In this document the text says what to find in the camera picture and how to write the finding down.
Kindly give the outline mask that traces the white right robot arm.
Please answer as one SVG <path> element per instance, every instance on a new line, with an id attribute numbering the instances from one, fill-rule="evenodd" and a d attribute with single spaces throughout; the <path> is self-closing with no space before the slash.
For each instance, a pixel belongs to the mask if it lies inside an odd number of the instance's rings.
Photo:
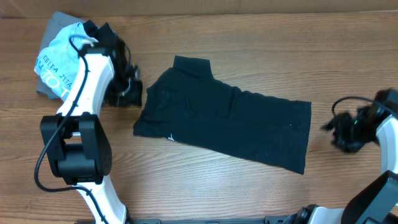
<path id="1" fill-rule="evenodd" d="M 356 152 L 364 144 L 375 141 L 381 148 L 381 175 L 345 208 L 309 205 L 281 221 L 286 223 L 397 223 L 391 213 L 397 205 L 397 113 L 374 102 L 360 108 L 354 121 L 345 123 L 343 114 L 336 115 L 326 126 L 335 130 L 333 144 L 346 152 Z"/>

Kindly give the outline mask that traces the dark teal t-shirt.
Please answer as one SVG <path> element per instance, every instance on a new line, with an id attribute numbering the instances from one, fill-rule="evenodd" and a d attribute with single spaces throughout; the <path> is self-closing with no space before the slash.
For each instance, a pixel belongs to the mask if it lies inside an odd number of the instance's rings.
<path id="1" fill-rule="evenodd" d="M 303 174 L 311 104 L 242 91 L 206 59 L 176 56 L 147 89 L 136 136 L 167 138 Z"/>

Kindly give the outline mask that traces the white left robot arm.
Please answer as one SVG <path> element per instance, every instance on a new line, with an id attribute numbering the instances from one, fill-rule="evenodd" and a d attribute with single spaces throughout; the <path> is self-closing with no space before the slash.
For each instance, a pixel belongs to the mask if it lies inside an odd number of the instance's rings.
<path id="1" fill-rule="evenodd" d="M 95 223 L 132 223 L 109 176 L 112 150 L 99 114 L 103 103 L 142 105 L 139 68 L 125 44 L 85 44 L 77 56 L 72 92 L 55 115 L 41 120 L 44 149 L 34 180 L 46 192 L 79 192 Z"/>

